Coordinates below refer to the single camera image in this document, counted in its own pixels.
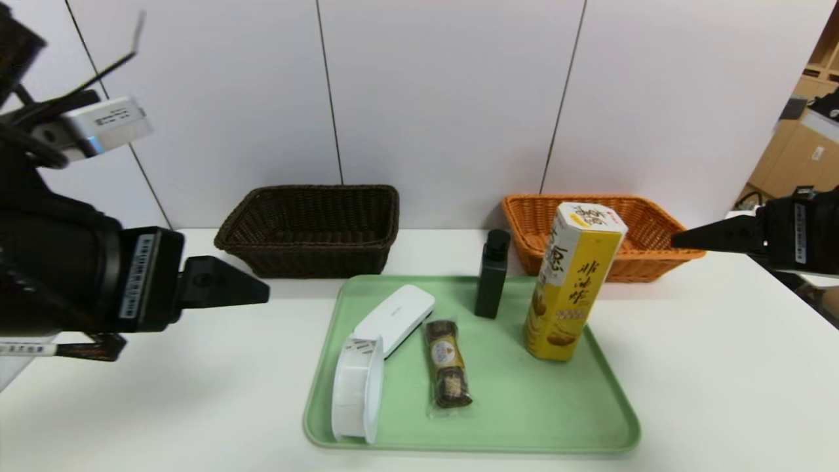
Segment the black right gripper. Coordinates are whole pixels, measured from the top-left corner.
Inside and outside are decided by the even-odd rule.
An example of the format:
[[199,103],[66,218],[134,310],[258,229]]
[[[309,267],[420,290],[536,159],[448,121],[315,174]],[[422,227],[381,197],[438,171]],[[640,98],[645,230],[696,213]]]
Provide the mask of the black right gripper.
[[675,233],[681,250],[765,254],[774,271],[838,274],[838,192],[767,201],[757,215],[738,215]]

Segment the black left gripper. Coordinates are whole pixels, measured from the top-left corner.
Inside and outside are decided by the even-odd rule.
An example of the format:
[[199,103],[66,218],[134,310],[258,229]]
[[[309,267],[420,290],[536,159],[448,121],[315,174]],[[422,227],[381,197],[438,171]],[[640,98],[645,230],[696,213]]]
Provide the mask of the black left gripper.
[[80,201],[2,200],[2,335],[160,332],[179,310],[269,301],[266,283],[209,255],[179,280],[184,242]]

